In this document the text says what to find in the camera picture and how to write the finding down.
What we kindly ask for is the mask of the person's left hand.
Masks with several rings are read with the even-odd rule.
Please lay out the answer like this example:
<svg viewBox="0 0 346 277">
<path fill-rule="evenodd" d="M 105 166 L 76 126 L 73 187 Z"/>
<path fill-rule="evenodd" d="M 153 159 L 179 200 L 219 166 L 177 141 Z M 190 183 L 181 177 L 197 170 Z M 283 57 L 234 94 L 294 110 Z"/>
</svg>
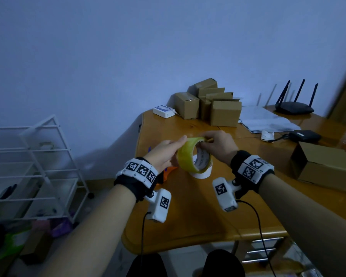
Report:
<svg viewBox="0 0 346 277">
<path fill-rule="evenodd" d="M 149 153 L 147 153 L 143 158 L 150 163 L 160 174 L 167 167 L 175 166 L 178 167 L 179 163 L 176 154 L 173 158 L 167 159 L 165 157 L 165 145 L 166 140 L 162 141 L 155 148 L 153 148 Z"/>
</svg>

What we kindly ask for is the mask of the yellow tape roll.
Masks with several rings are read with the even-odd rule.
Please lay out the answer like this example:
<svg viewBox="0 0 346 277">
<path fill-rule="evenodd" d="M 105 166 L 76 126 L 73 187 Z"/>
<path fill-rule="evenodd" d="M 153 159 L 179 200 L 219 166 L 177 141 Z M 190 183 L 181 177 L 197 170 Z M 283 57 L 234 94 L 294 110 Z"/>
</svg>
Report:
<svg viewBox="0 0 346 277">
<path fill-rule="evenodd" d="M 197 144 L 203 141 L 205 141 L 203 137 L 188 138 L 178 150 L 177 160 L 184 171 L 203 173 L 209 167 L 212 159 L 211 154 L 206 150 L 197 148 Z"/>
</svg>

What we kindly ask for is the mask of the person's right forearm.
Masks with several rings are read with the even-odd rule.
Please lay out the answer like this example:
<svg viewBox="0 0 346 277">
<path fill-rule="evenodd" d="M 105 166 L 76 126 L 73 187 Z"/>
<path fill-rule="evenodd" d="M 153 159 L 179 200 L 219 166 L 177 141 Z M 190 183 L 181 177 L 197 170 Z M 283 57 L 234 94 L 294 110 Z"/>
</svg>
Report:
<svg viewBox="0 0 346 277">
<path fill-rule="evenodd" d="M 346 277 L 346 220 L 273 174 L 258 194 L 323 277 Z"/>
</svg>

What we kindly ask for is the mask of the person's left forearm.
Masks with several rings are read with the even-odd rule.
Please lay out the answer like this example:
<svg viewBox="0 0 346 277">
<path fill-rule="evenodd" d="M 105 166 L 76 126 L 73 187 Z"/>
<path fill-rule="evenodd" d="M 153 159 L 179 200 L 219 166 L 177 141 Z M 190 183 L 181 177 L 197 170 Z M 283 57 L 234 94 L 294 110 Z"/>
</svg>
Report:
<svg viewBox="0 0 346 277">
<path fill-rule="evenodd" d="M 38 277 L 101 277 L 135 204 L 127 187 L 114 186 L 53 253 Z"/>
</svg>

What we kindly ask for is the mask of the small white device box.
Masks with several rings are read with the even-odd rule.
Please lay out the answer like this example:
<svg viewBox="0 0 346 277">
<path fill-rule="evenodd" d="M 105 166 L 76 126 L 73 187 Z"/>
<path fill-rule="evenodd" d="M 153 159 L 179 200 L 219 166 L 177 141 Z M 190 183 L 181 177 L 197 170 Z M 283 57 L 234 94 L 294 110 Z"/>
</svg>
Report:
<svg viewBox="0 0 346 277">
<path fill-rule="evenodd" d="M 153 114 L 163 117 L 164 119 L 170 118 L 176 115 L 176 111 L 168 106 L 160 105 L 152 109 Z"/>
</svg>

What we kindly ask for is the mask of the white tape roll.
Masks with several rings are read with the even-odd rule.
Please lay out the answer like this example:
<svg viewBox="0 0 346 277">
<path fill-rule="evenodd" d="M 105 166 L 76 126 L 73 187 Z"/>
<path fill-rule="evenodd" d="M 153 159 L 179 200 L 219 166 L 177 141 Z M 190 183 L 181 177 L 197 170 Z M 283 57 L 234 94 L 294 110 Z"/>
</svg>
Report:
<svg viewBox="0 0 346 277">
<path fill-rule="evenodd" d="M 213 160 L 211 159 L 210 165 L 205 172 L 203 172 L 203 173 L 189 172 L 189 174 L 196 179 L 206 179 L 211 175 L 212 165 L 213 165 Z"/>
</svg>

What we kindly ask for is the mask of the black wristband with marker tags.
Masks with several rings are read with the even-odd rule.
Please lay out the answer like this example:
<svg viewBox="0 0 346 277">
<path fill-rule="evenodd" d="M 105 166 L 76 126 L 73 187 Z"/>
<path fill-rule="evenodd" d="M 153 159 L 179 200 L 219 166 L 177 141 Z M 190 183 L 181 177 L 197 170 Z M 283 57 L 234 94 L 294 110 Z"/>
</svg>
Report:
<svg viewBox="0 0 346 277">
<path fill-rule="evenodd" d="M 274 166 L 245 150 L 238 151 L 231 160 L 230 167 L 235 175 L 236 199 L 241 199 L 248 191 L 259 192 L 259 187 L 266 176 L 274 173 Z"/>
<path fill-rule="evenodd" d="M 138 157 L 128 160 L 124 168 L 117 172 L 114 186 L 121 185 L 130 190 L 135 196 L 136 203 L 151 195 L 159 173 L 145 158 Z"/>
</svg>

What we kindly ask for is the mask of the stack of white papers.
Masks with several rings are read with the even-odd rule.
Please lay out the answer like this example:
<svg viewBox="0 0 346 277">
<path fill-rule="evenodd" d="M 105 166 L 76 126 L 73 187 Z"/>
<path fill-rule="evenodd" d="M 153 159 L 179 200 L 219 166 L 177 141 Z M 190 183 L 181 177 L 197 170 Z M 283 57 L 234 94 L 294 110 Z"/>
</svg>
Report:
<svg viewBox="0 0 346 277">
<path fill-rule="evenodd" d="M 291 123 L 288 119 L 259 106 L 243 106 L 239 120 L 253 134 L 262 133 L 262 131 L 281 133 L 301 130 L 298 125 Z"/>
</svg>

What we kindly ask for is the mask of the black router with antennas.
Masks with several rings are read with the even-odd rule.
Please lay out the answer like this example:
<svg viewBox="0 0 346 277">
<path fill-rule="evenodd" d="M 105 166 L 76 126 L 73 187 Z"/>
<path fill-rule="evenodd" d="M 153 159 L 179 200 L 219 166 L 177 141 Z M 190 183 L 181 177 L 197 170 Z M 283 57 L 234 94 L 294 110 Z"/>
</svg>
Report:
<svg viewBox="0 0 346 277">
<path fill-rule="evenodd" d="M 277 99 L 277 102 L 275 104 L 275 111 L 278 113 L 293 115 L 293 116 L 306 115 L 306 114 L 313 113 L 314 109 L 312 108 L 312 104 L 313 104 L 314 97 L 318 88 L 318 83 L 314 87 L 313 94 L 308 105 L 305 103 L 297 102 L 297 99 L 299 97 L 299 94 L 301 93 L 304 83 L 305 83 L 305 79 L 303 79 L 295 99 L 293 101 L 286 101 L 285 100 L 286 92 L 288 91 L 288 88 L 290 86 L 290 80 L 288 80 L 287 84 L 285 85 L 285 88 L 283 89 L 279 98 Z"/>
</svg>

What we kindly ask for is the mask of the black power adapter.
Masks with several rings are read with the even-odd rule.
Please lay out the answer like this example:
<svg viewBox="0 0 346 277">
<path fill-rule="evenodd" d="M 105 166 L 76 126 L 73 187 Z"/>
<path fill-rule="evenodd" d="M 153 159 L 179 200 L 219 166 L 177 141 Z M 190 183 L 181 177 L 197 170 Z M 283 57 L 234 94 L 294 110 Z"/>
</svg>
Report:
<svg viewBox="0 0 346 277">
<path fill-rule="evenodd" d="M 317 144 L 322 139 L 322 136 L 312 130 L 298 130 L 288 133 L 288 139 L 294 143 Z"/>
</svg>

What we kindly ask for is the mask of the large open cardboard box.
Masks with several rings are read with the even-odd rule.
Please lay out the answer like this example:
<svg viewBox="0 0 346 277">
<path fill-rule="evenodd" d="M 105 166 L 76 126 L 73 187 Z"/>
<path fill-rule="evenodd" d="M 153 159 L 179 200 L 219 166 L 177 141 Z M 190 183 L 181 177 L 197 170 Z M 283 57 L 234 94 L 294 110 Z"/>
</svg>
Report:
<svg viewBox="0 0 346 277">
<path fill-rule="evenodd" d="M 290 158 L 298 181 L 346 192 L 346 152 L 299 142 Z"/>
</svg>

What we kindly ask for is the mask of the person's right leg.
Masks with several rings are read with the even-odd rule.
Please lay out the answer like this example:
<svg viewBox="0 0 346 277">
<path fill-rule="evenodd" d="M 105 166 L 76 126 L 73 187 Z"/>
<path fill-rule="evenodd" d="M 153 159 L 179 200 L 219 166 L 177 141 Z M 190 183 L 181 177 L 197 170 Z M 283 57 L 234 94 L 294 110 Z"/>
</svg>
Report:
<svg viewBox="0 0 346 277">
<path fill-rule="evenodd" d="M 217 249 L 210 252 L 205 261 L 203 276 L 245 277 L 244 267 L 232 253 Z"/>
</svg>

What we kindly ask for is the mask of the person's leg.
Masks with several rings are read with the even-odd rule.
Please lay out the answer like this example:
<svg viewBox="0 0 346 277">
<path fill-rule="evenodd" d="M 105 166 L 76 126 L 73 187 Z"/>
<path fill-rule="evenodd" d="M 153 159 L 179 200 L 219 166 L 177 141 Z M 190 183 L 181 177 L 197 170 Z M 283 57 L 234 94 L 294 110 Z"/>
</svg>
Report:
<svg viewBox="0 0 346 277">
<path fill-rule="evenodd" d="M 203 276 L 245 277 L 244 267 L 232 253 L 217 249 L 210 252 L 205 261 Z"/>
<path fill-rule="evenodd" d="M 168 277 L 159 253 L 138 255 L 133 260 L 126 277 Z"/>
</svg>

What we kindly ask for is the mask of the green bag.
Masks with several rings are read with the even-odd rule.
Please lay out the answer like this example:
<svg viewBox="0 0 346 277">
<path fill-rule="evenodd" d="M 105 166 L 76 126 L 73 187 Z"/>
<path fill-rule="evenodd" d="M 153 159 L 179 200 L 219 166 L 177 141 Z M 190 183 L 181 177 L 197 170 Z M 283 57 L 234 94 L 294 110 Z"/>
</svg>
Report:
<svg viewBox="0 0 346 277">
<path fill-rule="evenodd" d="M 30 233 L 30 228 L 20 232 L 0 233 L 0 260 L 20 253 Z"/>
</svg>

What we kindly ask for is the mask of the metal frame under table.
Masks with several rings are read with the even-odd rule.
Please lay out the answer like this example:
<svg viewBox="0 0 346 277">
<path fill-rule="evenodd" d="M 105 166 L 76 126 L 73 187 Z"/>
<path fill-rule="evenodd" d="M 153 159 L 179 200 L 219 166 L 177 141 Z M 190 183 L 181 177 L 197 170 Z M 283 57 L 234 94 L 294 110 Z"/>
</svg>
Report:
<svg viewBox="0 0 346 277">
<path fill-rule="evenodd" d="M 243 264 L 267 263 L 268 257 L 275 255 L 277 249 L 284 241 L 284 237 L 275 237 L 267 239 L 258 239 L 251 241 L 250 249 L 247 250 Z"/>
</svg>

